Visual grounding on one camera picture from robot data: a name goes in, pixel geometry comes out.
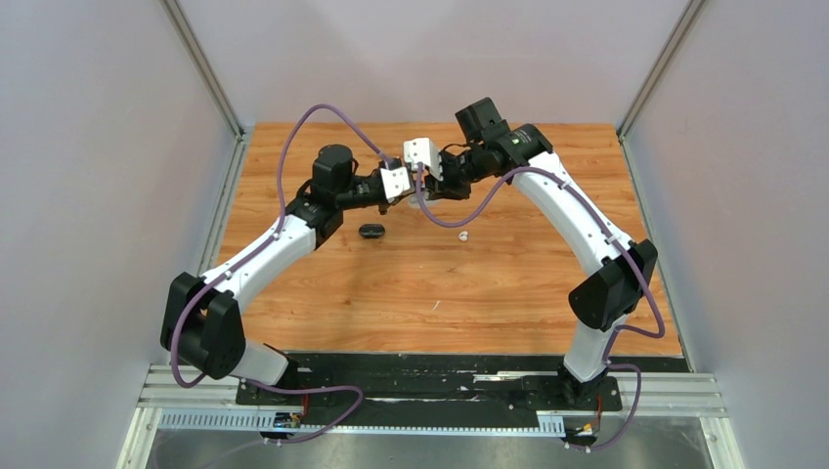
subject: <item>perforated metal strip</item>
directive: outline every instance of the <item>perforated metal strip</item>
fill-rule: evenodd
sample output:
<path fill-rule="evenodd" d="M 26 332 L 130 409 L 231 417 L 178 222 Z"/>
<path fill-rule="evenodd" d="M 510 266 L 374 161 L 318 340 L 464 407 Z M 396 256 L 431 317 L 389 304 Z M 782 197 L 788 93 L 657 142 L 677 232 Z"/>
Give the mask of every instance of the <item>perforated metal strip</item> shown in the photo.
<path fill-rule="evenodd" d="M 261 410 L 217 410 L 170 408 L 161 416 L 159 430 L 237 430 L 288 433 L 310 433 L 322 425 L 303 425 L 300 428 L 275 428 L 275 413 Z M 479 427 L 393 427 L 339 425 L 331 433 L 363 435 L 456 435 L 456 436 L 515 436 L 563 437 L 564 419 L 554 415 L 539 415 L 536 428 L 479 428 Z"/>

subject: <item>gray floor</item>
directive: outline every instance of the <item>gray floor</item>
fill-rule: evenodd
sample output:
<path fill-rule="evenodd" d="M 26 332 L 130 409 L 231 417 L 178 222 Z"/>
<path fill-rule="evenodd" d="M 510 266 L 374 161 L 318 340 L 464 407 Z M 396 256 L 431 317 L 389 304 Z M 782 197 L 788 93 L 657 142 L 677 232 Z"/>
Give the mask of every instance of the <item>gray floor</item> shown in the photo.
<path fill-rule="evenodd" d="M 606 417 L 609 438 L 621 420 Z M 592 454 L 564 449 L 546 438 L 324 435 L 276 448 L 254 447 L 216 461 L 231 448 L 260 440 L 258 435 L 224 431 L 165 431 L 156 437 L 157 469 L 201 468 L 636 468 L 705 469 L 712 464 L 695 418 L 637 418 L 614 447 Z M 153 458 L 147 466 L 153 467 Z"/>

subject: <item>white wall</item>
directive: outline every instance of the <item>white wall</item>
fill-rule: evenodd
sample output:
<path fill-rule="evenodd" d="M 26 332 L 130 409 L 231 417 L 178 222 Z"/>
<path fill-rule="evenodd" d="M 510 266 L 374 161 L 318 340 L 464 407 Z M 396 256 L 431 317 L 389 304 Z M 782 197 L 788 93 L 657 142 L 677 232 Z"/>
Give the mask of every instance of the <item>white wall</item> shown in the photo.
<path fill-rule="evenodd" d="M 231 143 L 158 2 L 0 7 L 0 467 L 114 465 Z"/>
<path fill-rule="evenodd" d="M 712 0 L 631 137 L 686 351 L 752 469 L 829 458 L 827 21 Z"/>
<path fill-rule="evenodd" d="M 180 0 L 242 121 L 621 122 L 686 0 Z M 320 113 L 321 119 L 333 119 Z"/>

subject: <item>robotic arm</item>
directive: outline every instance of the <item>robotic arm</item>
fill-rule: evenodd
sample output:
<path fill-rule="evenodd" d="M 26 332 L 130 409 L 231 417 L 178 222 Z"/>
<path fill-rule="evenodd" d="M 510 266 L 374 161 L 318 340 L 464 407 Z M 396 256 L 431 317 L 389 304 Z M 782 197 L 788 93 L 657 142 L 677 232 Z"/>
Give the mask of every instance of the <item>robotic arm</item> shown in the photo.
<path fill-rule="evenodd" d="M 569 295 L 579 323 L 559 370 L 565 383 L 561 392 L 572 402 L 593 396 L 607 372 L 603 354 L 613 330 L 642 295 L 631 267 L 612 242 L 629 248 L 647 281 L 656 263 L 656 249 L 647 239 L 634 243 L 601 215 L 535 126 L 510 130 L 488 98 L 459 111 L 456 118 L 466 138 L 466 149 L 460 154 L 438 150 L 429 139 L 415 139 L 404 143 L 402 159 L 385 167 L 381 164 L 368 176 L 357 175 L 357 162 L 345 146 L 322 148 L 312 178 L 288 204 L 279 233 L 280 224 L 275 223 L 227 263 L 200 277 L 184 273 L 173 280 L 161 345 L 171 349 L 173 329 L 185 305 L 207 284 L 215 283 L 197 303 L 201 314 L 189 315 L 184 323 L 180 357 L 214 379 L 234 375 L 290 388 L 296 362 L 277 349 L 245 339 L 241 313 L 284 269 L 325 243 L 342 225 L 344 210 L 377 206 L 384 214 L 420 184 L 415 177 L 418 168 L 429 171 L 422 182 L 429 200 L 458 200 L 469 198 L 471 185 L 484 178 L 529 167 L 555 175 L 561 184 L 529 171 L 514 174 L 510 183 L 562 233 L 588 276 Z M 571 191 L 589 203 L 606 230 L 598 228 L 597 220 Z M 239 262 L 241 267 L 232 272 L 231 266 Z"/>

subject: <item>wooden tabletop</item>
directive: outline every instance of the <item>wooden tabletop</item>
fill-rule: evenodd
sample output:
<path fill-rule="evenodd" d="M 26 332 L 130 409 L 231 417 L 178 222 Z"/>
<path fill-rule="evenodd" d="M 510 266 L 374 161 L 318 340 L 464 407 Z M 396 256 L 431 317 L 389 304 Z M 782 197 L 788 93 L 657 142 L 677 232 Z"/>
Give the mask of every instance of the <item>wooden tabletop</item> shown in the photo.
<path fill-rule="evenodd" d="M 253 134 L 225 232 L 224 262 L 257 238 L 279 213 L 277 162 L 292 124 L 261 124 Z M 438 146 L 460 142 L 451 124 L 365 124 L 388 154 L 402 143 L 429 137 Z M 610 125 L 539 125 L 565 166 L 595 204 L 633 239 L 645 230 L 625 160 Z M 352 149 L 360 173 L 377 157 L 342 124 L 307 124 L 294 139 L 284 169 L 290 200 L 310 178 L 320 147 Z M 443 200 L 432 211 L 459 220 L 495 182 L 473 186 L 465 201 Z M 357 229 L 381 223 L 382 239 Z M 468 231 L 466 242 L 458 239 Z M 461 229 L 433 225 L 405 202 L 385 216 L 366 208 L 345 213 L 345 223 L 317 252 L 300 260 L 253 301 L 245 334 L 283 350 L 564 354 L 576 317 L 567 295 L 585 279 L 562 237 L 526 197 L 504 186 L 474 222 Z M 668 335 L 653 340 L 625 332 L 614 354 L 678 355 L 676 331 L 661 281 L 656 295 Z M 655 329 L 642 301 L 629 324 Z"/>

